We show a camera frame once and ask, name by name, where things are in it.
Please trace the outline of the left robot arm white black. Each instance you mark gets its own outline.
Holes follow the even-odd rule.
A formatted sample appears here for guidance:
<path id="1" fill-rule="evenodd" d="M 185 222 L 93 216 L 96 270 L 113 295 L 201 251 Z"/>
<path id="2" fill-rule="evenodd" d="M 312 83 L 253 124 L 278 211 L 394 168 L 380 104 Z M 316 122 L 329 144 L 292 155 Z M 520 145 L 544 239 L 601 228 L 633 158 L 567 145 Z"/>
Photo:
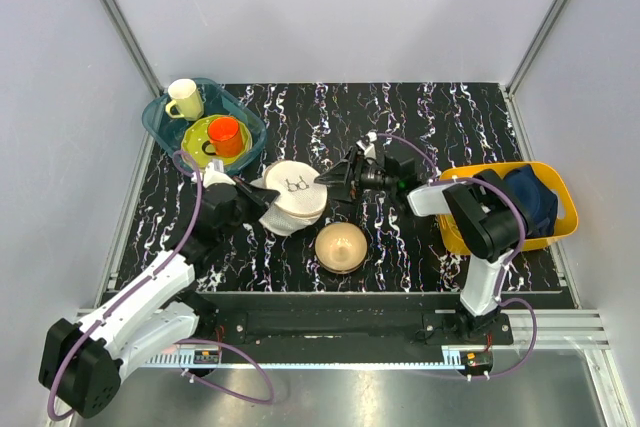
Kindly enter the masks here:
<path id="1" fill-rule="evenodd" d="M 216 338 L 217 308 L 195 291 L 194 282 L 213 250 L 232 228 L 254 223 L 278 199 L 276 190 L 233 177 L 197 186 L 190 221 L 168 249 L 108 302 L 48 330 L 38 375 L 49 391 L 47 412 L 61 400 L 84 418 L 100 413 L 124 380 L 153 356 L 187 338 Z"/>

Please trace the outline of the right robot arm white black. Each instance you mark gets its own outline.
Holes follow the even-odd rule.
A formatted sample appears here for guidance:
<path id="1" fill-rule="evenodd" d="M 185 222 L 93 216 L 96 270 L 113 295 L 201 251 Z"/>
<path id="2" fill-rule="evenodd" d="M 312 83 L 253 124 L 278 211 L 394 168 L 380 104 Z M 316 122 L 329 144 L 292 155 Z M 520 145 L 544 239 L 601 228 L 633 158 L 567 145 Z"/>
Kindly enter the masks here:
<path id="1" fill-rule="evenodd" d="M 342 202 L 354 202 L 366 190 L 382 191 L 410 216 L 451 216 L 470 260 L 459 302 L 445 321 L 445 330 L 470 344 L 489 335 L 500 314 L 506 271 L 522 248 L 529 223 L 494 171 L 423 182 L 414 160 L 386 156 L 379 161 L 373 147 L 353 146 L 314 182 Z"/>

